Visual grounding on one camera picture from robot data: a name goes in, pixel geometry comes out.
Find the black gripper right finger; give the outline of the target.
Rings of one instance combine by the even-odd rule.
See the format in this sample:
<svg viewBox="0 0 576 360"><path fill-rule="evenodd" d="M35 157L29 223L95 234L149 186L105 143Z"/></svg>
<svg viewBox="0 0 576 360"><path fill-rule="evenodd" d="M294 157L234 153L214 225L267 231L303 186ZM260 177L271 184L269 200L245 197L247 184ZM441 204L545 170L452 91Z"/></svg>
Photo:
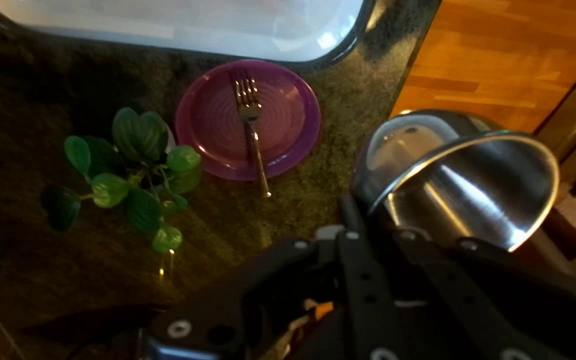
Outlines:
<svg viewBox="0 0 576 360"><path fill-rule="evenodd" d="M501 257L501 251L494 245L469 237L456 240L456 252L465 259L484 259L484 261Z"/></svg>

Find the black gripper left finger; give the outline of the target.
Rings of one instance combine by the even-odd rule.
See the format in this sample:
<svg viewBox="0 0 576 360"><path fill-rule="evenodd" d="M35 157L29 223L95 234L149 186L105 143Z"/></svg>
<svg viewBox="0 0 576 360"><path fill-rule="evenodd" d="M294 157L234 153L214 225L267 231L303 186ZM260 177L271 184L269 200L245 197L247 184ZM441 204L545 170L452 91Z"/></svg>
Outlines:
<svg viewBox="0 0 576 360"><path fill-rule="evenodd" d="M368 237L367 223L354 197L350 192L343 194L338 207L346 237L350 240L365 240Z"/></svg>

